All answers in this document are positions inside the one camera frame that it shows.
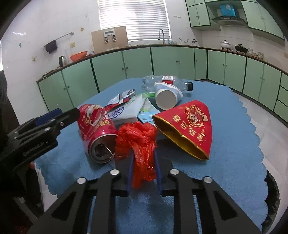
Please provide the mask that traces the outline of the crushed red soda can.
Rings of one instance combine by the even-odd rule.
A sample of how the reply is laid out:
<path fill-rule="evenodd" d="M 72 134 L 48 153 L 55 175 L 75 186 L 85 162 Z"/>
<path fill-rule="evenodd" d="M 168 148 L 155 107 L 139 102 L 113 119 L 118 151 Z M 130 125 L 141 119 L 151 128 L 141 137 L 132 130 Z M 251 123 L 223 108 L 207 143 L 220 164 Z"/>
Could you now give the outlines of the crushed red soda can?
<path fill-rule="evenodd" d="M 78 126 L 85 153 L 96 163 L 108 163 L 115 155 L 118 136 L 108 112 L 96 104 L 84 104 L 79 111 Z"/>

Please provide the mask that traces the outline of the green white milk carton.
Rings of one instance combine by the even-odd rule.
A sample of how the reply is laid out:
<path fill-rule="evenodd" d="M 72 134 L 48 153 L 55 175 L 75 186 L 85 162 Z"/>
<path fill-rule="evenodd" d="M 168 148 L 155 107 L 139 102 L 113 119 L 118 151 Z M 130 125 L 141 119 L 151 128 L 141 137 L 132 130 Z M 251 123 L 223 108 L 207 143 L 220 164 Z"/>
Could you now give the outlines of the green white milk carton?
<path fill-rule="evenodd" d="M 136 94 L 135 89 L 129 89 L 109 100 L 105 110 L 116 125 L 135 122 L 148 97 L 148 93 Z"/>

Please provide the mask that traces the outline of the red plastic bag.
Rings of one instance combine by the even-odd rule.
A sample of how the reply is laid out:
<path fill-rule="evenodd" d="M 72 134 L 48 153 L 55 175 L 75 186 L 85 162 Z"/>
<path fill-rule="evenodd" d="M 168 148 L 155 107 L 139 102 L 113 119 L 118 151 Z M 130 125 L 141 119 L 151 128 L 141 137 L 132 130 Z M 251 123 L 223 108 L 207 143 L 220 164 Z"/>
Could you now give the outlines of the red plastic bag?
<path fill-rule="evenodd" d="M 133 153 L 132 187 L 138 189 L 145 181 L 156 178 L 154 150 L 157 128 L 146 122 L 125 123 L 118 129 L 115 146 L 115 161 L 121 161 Z"/>

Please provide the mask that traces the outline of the red gold paper bag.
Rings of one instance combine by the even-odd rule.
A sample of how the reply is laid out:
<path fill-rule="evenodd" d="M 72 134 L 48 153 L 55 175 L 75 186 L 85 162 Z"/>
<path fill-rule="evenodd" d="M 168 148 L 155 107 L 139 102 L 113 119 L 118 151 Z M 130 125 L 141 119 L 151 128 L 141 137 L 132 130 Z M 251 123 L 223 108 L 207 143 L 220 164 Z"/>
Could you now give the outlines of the red gold paper bag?
<path fill-rule="evenodd" d="M 193 100 L 152 116 L 157 129 L 191 156 L 209 160 L 212 124 L 208 107 Z"/>

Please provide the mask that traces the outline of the blue white wrapper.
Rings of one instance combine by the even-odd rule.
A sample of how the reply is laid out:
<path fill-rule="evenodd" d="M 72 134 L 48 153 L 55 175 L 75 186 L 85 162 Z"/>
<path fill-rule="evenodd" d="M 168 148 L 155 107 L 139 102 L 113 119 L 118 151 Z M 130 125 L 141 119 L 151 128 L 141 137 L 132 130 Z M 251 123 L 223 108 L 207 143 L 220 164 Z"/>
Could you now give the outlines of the blue white wrapper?
<path fill-rule="evenodd" d="M 147 98 L 140 109 L 137 118 L 142 123 L 148 122 L 155 126 L 152 116 L 158 113 L 160 113 L 160 111 L 156 109 Z"/>

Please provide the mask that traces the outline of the clear plastic bottle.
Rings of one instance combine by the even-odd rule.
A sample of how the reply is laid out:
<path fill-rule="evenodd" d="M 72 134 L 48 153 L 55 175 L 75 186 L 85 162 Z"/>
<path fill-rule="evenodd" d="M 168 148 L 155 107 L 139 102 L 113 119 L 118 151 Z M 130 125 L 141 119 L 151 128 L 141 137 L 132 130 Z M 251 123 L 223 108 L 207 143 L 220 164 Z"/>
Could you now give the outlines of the clear plastic bottle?
<path fill-rule="evenodd" d="M 142 88 L 147 92 L 155 92 L 156 85 L 175 86 L 181 91 L 193 91 L 193 83 L 184 81 L 177 76 L 146 76 L 141 79 Z"/>

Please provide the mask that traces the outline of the white blue paper cup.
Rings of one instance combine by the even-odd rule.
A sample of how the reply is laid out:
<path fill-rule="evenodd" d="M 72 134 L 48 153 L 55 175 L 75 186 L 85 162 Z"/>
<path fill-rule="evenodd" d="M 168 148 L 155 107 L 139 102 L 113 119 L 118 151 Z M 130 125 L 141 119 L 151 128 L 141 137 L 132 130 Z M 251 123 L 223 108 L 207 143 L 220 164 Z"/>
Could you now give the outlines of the white blue paper cup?
<path fill-rule="evenodd" d="M 182 99 L 183 93 L 175 86 L 156 85 L 155 101 L 162 110 L 174 108 Z"/>

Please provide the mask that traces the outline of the black trash bin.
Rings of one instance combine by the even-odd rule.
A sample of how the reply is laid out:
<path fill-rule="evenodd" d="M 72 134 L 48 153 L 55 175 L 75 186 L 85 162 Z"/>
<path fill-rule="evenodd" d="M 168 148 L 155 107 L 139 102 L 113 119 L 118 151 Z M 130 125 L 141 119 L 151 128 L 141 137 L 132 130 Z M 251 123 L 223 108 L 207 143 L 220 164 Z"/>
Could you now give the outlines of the black trash bin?
<path fill-rule="evenodd" d="M 265 221 L 261 224 L 262 233 L 267 233 L 270 227 L 272 226 L 280 205 L 280 192 L 277 182 L 274 176 L 268 170 L 265 181 L 267 183 L 268 188 L 268 195 L 267 198 L 265 199 L 265 203 L 267 204 L 268 208 L 268 213 Z"/>

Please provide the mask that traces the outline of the green cabinets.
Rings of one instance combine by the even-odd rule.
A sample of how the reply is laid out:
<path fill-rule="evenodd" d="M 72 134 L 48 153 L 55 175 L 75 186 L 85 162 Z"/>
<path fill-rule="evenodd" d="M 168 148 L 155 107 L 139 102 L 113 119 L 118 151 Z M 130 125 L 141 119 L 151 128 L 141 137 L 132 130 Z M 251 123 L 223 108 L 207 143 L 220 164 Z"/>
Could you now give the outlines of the green cabinets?
<path fill-rule="evenodd" d="M 241 53 L 144 45 L 89 55 L 37 81 L 45 106 L 66 111 L 128 78 L 177 76 L 230 87 L 287 124 L 287 72 Z"/>
<path fill-rule="evenodd" d="M 284 43 L 285 36 L 279 25 L 258 1 L 186 1 L 190 26 L 198 30 L 221 30 L 224 26 L 212 21 L 213 18 L 222 16 L 221 4 L 233 5 L 236 17 L 244 19 L 248 24 L 247 29 L 253 34 L 279 44 Z"/>

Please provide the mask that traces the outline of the orange basin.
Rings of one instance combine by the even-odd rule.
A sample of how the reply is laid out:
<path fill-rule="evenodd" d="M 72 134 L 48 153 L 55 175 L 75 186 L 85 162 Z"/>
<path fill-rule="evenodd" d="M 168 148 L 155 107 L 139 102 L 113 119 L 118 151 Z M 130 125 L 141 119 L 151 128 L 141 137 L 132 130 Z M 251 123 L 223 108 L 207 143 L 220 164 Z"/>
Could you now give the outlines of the orange basin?
<path fill-rule="evenodd" d="M 76 61 L 79 61 L 83 58 L 86 58 L 86 56 L 87 56 L 87 51 L 83 51 L 83 52 L 73 54 L 69 58 L 72 62 L 76 62 Z"/>

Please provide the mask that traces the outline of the cardboard box on counter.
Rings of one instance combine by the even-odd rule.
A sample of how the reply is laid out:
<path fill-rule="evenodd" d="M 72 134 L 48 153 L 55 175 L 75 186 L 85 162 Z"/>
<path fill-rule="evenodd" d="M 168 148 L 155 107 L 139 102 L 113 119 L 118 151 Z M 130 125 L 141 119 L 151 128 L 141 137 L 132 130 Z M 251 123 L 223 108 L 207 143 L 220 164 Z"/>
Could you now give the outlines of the cardboard box on counter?
<path fill-rule="evenodd" d="M 93 49 L 96 54 L 128 46 L 125 26 L 94 31 L 91 36 Z"/>

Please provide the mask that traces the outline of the chrome faucet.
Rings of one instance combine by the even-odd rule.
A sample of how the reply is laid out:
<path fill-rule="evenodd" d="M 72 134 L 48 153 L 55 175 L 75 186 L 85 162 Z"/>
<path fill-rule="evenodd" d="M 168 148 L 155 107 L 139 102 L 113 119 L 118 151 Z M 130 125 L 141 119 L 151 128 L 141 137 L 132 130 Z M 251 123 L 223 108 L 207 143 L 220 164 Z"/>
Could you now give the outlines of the chrome faucet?
<path fill-rule="evenodd" d="M 163 32 L 163 29 L 159 29 L 158 40 L 162 40 L 162 43 L 163 43 L 163 44 L 166 44 L 166 42 L 165 42 L 165 34 L 164 34 L 164 32 Z"/>

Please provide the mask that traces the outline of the range hood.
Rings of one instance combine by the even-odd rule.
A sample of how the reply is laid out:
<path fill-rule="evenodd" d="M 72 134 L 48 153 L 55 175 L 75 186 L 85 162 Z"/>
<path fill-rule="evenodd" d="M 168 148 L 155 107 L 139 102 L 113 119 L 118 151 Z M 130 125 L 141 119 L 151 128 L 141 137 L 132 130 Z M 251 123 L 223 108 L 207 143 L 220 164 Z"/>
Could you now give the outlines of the range hood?
<path fill-rule="evenodd" d="M 220 26 L 243 26 L 248 27 L 247 22 L 240 17 L 232 17 L 232 16 L 221 16 L 215 17 L 212 19 L 215 23 Z"/>

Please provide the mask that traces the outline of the green upper cabinets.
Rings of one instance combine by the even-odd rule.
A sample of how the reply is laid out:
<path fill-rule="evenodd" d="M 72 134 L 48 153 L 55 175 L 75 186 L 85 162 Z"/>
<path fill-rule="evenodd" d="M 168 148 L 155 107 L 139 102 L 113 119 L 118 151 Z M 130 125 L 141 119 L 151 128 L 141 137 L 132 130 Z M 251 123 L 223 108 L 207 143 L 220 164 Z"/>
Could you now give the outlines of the green upper cabinets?
<path fill-rule="evenodd" d="M 247 29 L 253 34 L 279 44 L 284 43 L 285 36 L 279 25 L 258 1 L 186 1 L 190 26 L 198 30 L 221 30 L 224 26 L 212 21 L 213 18 L 222 16 L 221 4 L 233 5 L 236 17 L 244 19 L 248 24 Z"/>

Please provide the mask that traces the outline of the blue box above hood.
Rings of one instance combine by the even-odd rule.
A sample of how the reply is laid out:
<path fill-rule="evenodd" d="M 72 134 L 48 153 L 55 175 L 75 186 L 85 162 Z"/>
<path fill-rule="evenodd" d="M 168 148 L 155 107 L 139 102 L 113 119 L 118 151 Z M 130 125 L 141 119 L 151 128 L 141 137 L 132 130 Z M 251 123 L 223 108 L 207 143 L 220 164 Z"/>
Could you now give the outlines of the blue box above hood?
<path fill-rule="evenodd" d="M 220 11 L 224 17 L 236 17 L 235 9 L 231 4 L 221 4 Z"/>

